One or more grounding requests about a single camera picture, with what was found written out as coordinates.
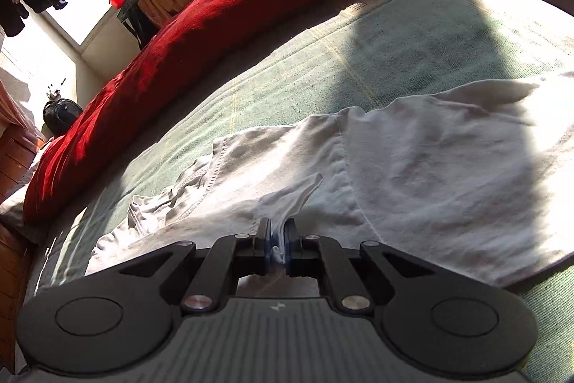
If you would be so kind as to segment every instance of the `gray ribbed panel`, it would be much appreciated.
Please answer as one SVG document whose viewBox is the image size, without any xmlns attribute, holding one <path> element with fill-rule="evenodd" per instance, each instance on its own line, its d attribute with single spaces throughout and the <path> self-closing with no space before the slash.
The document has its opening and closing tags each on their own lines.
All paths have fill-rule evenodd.
<svg viewBox="0 0 574 383">
<path fill-rule="evenodd" d="M 33 372 L 25 379 L 26 383 L 77 380 L 44 372 Z M 144 364 L 89 381 L 454 383 L 409 367 L 388 350 L 368 320 L 344 317 L 324 299 L 236 297 L 220 313 L 185 320 L 167 347 Z M 487 383 L 527 380 L 513 373 Z"/>
</svg>

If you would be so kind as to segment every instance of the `green cloth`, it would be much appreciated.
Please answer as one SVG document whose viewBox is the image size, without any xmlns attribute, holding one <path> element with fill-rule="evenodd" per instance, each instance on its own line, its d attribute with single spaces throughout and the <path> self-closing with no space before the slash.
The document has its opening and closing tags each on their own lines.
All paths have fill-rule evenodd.
<svg viewBox="0 0 574 383">
<path fill-rule="evenodd" d="M 535 15 L 545 4 L 521 1 L 528 15 L 475 0 L 325 0 L 230 54 L 108 170 L 105 188 L 84 197 L 85 211 L 76 216 L 74 206 L 61 217 L 72 227 L 48 239 L 50 246 L 57 238 L 55 253 L 40 287 L 82 276 L 91 248 L 125 218 L 131 197 L 173 184 L 211 153 L 216 137 L 348 106 L 368 111 L 475 80 L 574 70 L 571 49 L 545 26 L 544 12 Z M 190 61 L 194 54 L 201 51 L 191 49 Z M 535 383 L 561 383 L 574 372 L 573 285 L 570 268 L 523 295 L 540 323 L 526 367 Z"/>
</svg>

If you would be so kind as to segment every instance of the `wall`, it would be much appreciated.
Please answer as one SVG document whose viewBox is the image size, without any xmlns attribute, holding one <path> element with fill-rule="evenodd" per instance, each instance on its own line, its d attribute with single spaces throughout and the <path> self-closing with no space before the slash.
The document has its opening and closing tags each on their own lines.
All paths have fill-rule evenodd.
<svg viewBox="0 0 574 383">
<path fill-rule="evenodd" d="M 42 129 L 48 85 L 60 88 L 62 97 L 85 107 L 104 86 L 104 80 L 43 17 L 32 13 L 24 23 L 26 27 L 18 36 L 0 37 L 0 80 L 36 127 Z"/>
<path fill-rule="evenodd" d="M 117 13 L 110 8 L 80 46 L 81 58 L 106 81 L 140 52 L 136 38 L 116 18 Z"/>
</svg>

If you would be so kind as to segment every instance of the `pink curtain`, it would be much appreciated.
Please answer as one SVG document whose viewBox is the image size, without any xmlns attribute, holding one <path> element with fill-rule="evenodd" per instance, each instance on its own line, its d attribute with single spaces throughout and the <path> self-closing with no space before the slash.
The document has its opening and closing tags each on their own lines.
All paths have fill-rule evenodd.
<svg viewBox="0 0 574 383">
<path fill-rule="evenodd" d="M 0 81 L 0 120 L 8 125 L 16 124 L 23 129 L 29 130 L 33 134 L 38 133 L 34 124 L 30 122 L 28 117 L 26 117 L 20 109 L 19 104 L 8 94 L 2 81 Z"/>
</svg>

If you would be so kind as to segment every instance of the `red blanket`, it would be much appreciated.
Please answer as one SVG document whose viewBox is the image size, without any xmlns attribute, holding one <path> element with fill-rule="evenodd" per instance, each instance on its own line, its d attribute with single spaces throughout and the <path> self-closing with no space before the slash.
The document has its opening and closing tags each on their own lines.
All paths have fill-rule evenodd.
<svg viewBox="0 0 574 383">
<path fill-rule="evenodd" d="M 26 193 L 25 220 L 55 216 L 223 54 L 312 1 L 194 0 L 46 149 Z"/>
</svg>

